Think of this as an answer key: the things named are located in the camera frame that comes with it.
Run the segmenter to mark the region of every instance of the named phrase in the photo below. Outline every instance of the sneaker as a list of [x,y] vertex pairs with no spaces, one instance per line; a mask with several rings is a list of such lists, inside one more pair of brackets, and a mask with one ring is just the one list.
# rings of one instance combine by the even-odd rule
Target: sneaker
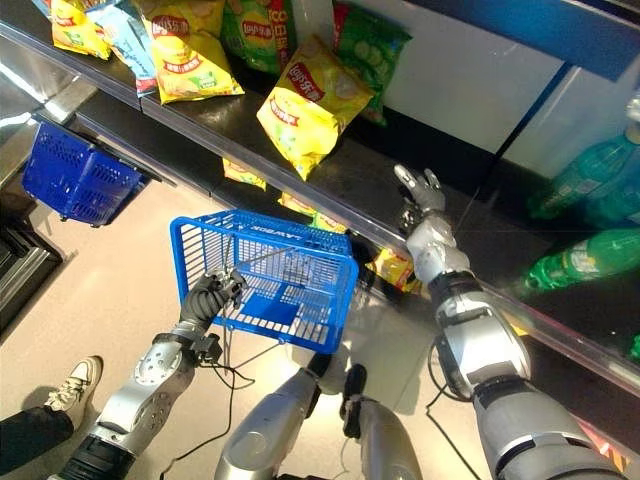
[[102,375],[102,359],[87,357],[80,361],[64,383],[51,393],[46,406],[54,411],[66,413],[77,430],[84,418],[87,401],[96,388]]

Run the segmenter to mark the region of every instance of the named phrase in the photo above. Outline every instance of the snack bag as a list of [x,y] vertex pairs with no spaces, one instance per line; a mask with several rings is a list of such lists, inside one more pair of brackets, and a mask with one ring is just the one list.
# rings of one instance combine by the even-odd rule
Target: snack bag
[[387,122],[382,116],[382,94],[411,36],[393,23],[354,5],[336,4],[334,16],[336,55],[375,92],[362,115],[384,126]]
[[238,28],[238,21],[236,16],[231,10],[230,2],[227,1],[224,4],[224,11],[222,13],[222,30],[220,31],[220,40],[224,48],[242,59],[244,56],[244,41]]
[[109,45],[102,38],[102,30],[89,21],[81,0],[51,1],[51,35],[53,45],[85,55],[107,60]]
[[141,0],[160,101],[244,93],[218,40],[224,0]]
[[87,17],[102,28],[113,53],[133,71],[138,97],[155,91],[158,83],[151,60],[151,40],[130,1],[108,1],[87,10]]
[[248,183],[249,185],[255,185],[262,190],[267,190],[267,182],[259,176],[245,170],[240,165],[232,163],[226,158],[222,159],[222,165],[224,167],[224,176],[235,180],[236,182]]
[[411,292],[416,288],[418,279],[413,273],[411,259],[399,255],[388,248],[383,248],[376,259],[371,263],[367,263],[366,266],[376,275],[403,292]]
[[225,44],[237,50],[235,35],[240,36],[242,54],[247,65],[262,72],[280,74],[296,48],[291,0],[228,0],[228,9],[236,28],[227,26]]
[[306,180],[372,95],[312,36],[294,54],[258,111],[258,120]]
[[280,197],[280,200],[278,200],[278,203],[283,207],[287,207],[294,212],[307,215],[308,217],[311,217],[315,220],[315,216],[317,213],[316,209],[311,205],[307,205],[302,200],[298,200],[292,195],[289,195],[288,193],[282,192],[282,196]]
[[320,212],[316,213],[316,216],[313,220],[313,226],[316,228],[320,228],[321,230],[328,230],[330,232],[336,233],[344,233],[347,231],[347,227]]

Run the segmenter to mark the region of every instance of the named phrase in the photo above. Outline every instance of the tiled floor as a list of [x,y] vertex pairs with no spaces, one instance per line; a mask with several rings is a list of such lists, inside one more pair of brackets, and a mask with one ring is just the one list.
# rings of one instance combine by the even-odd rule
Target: tiled floor
[[[195,216],[222,208],[187,187],[158,183],[147,187],[112,225],[99,229],[73,221],[61,223],[55,213],[39,207],[32,215],[34,225],[67,260],[3,335],[0,415],[4,418],[41,404],[47,390],[64,379],[75,361],[91,354],[101,355],[105,362],[103,379],[93,399],[93,407],[99,411],[128,377],[154,335],[166,331],[177,319],[169,222],[180,215]],[[338,388],[342,369],[337,365],[363,363],[369,370],[366,393],[400,414],[413,439],[424,478],[470,479],[424,415],[425,404],[436,392],[426,375],[425,363],[433,326],[428,309],[422,313],[413,308],[412,317],[417,320],[410,320],[375,297],[357,294],[341,355],[326,387]],[[235,333],[231,363],[237,365],[274,343]],[[307,355],[278,346],[242,367],[242,372],[256,378],[256,383],[236,392],[233,425],[295,372],[292,357],[303,362]],[[128,478],[157,479],[170,458],[224,430],[228,398],[228,390],[209,370],[197,372],[167,425]],[[339,395],[321,396],[281,473],[339,480],[361,478],[359,447],[354,441],[345,445],[339,403]],[[91,420],[97,415],[95,410]],[[434,407],[434,414],[482,478],[488,479],[472,407],[444,399]],[[85,422],[83,431],[89,424]],[[61,467],[82,437],[81,433],[74,435],[6,478],[45,478]],[[167,478],[212,478],[223,444],[224,440],[214,442],[178,462]]]

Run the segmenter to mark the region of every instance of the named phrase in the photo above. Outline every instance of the plastic basket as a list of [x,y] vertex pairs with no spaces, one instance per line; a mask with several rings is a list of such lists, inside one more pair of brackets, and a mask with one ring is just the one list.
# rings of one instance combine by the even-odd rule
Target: plastic basket
[[98,226],[111,219],[140,179],[93,144],[42,122],[22,186],[63,217]]
[[175,219],[171,241],[180,300],[225,260],[246,279],[240,307],[214,323],[322,353],[338,348],[358,275],[346,235],[230,210]]

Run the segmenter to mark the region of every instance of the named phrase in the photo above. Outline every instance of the black wire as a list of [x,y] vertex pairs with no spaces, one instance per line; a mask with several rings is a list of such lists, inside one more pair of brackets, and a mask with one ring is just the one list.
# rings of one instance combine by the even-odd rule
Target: black wire
[[449,435],[447,435],[447,432],[444,431],[444,428],[442,428],[442,426],[438,423],[438,421],[433,417],[433,415],[431,415],[431,407],[438,401],[438,399],[440,398],[440,396],[444,393],[444,389],[446,387],[442,387],[440,388],[440,390],[438,390],[438,394],[434,397],[433,400],[431,400],[431,402],[429,402],[429,404],[427,405],[427,418],[429,420],[431,420],[433,422],[433,424],[436,426],[436,428],[440,431],[440,433],[442,434],[442,436],[444,437],[444,439],[449,443],[449,446],[453,449],[454,452],[456,452],[456,455],[458,455],[458,458],[462,461],[462,463],[464,463],[464,466],[467,467],[467,470],[469,470],[469,473],[471,473],[471,475],[474,476],[474,478],[476,480],[482,480],[480,478],[480,475],[478,475],[476,473],[476,471],[473,469],[473,467],[469,464],[469,462],[467,462],[467,459],[464,458],[464,455],[462,455],[462,453],[460,452],[460,450],[458,450],[458,447],[456,447],[456,444],[453,443],[453,440],[451,440],[451,437],[449,437]]
[[456,402],[465,402],[468,403],[471,401],[471,398],[466,398],[466,397],[461,397],[459,395],[456,395],[455,393],[449,393],[446,391],[447,385],[440,385],[438,383],[438,381],[436,380],[436,376],[433,373],[433,352],[436,349],[436,341],[434,340],[433,343],[431,344],[431,347],[429,348],[429,358],[427,360],[427,370],[429,371],[429,376],[431,377],[431,381],[433,382],[433,384],[436,386],[436,388],[438,390],[440,390],[442,393],[440,395],[444,395],[445,397],[447,397],[450,400],[454,400]]
[[431,381],[433,382],[433,384],[438,389],[438,393],[436,394],[435,397],[433,397],[433,400],[431,400],[426,406],[427,418],[429,420],[431,420],[433,422],[433,424],[436,426],[436,428],[440,431],[440,433],[442,434],[444,439],[447,441],[447,443],[449,443],[449,446],[453,449],[454,452],[456,452],[456,455],[458,455],[458,458],[462,461],[464,466],[467,467],[467,470],[469,470],[469,473],[471,473],[471,475],[473,475],[473,477],[476,480],[482,480],[480,478],[480,476],[476,473],[476,471],[473,469],[473,467],[469,464],[467,459],[464,458],[464,455],[462,455],[460,450],[458,450],[458,447],[456,446],[455,443],[453,443],[453,440],[451,440],[451,437],[449,437],[447,432],[445,432],[444,428],[442,428],[442,425],[440,425],[440,423],[438,423],[438,421],[435,419],[435,417],[433,415],[431,415],[431,407],[433,407],[436,404],[436,402],[440,399],[441,396],[445,396],[445,397],[447,397],[447,398],[449,398],[451,400],[455,400],[456,402],[470,402],[471,401],[471,399],[466,399],[464,397],[459,397],[458,395],[455,395],[453,393],[448,393],[446,391],[447,385],[446,384],[445,385],[440,385],[436,381],[436,377],[435,377],[435,375],[433,373],[433,367],[431,366],[431,360],[433,358],[433,351],[435,350],[435,347],[436,347],[436,342],[434,340],[434,342],[431,344],[431,348],[429,349],[429,358],[427,360],[427,369],[429,370],[429,376],[431,377]]
[[[200,450],[205,445],[208,445],[211,442],[215,442],[216,440],[224,437],[227,433],[229,433],[231,431],[231,423],[232,423],[232,420],[233,420],[233,394],[234,394],[234,392],[236,390],[241,390],[243,388],[247,388],[247,387],[249,387],[249,386],[251,386],[251,385],[253,385],[255,383],[255,379],[245,377],[244,375],[242,375],[240,372],[238,372],[233,367],[227,367],[227,366],[224,366],[224,365],[212,363],[211,366],[205,367],[205,368],[213,368],[213,371],[216,373],[216,375],[218,375],[218,378],[220,378],[220,380],[222,380],[222,383],[224,383],[230,390],[230,393],[229,393],[229,421],[227,422],[227,428],[225,428],[224,432],[222,432],[222,433],[220,433],[220,434],[218,434],[218,435],[216,435],[214,437],[208,438],[207,440],[205,440],[205,441],[199,443],[198,445],[196,445],[195,447],[193,447],[188,452],[183,453],[179,457],[172,458],[171,462],[169,462],[169,465],[167,466],[167,468],[165,468],[160,473],[160,479],[159,480],[165,480],[165,475],[169,472],[169,470],[171,470],[171,468],[173,467],[174,463],[179,462],[180,460],[184,460],[185,458],[187,458],[192,453],[196,452],[197,450]],[[218,368],[222,368],[224,370],[227,370],[227,371],[231,372],[231,374],[233,375],[233,378],[231,380],[231,385],[229,385],[222,378],[222,376],[218,373]],[[236,387],[236,375],[239,376],[240,378],[242,378],[243,380],[248,381],[249,383],[247,385],[243,385],[241,387]]]

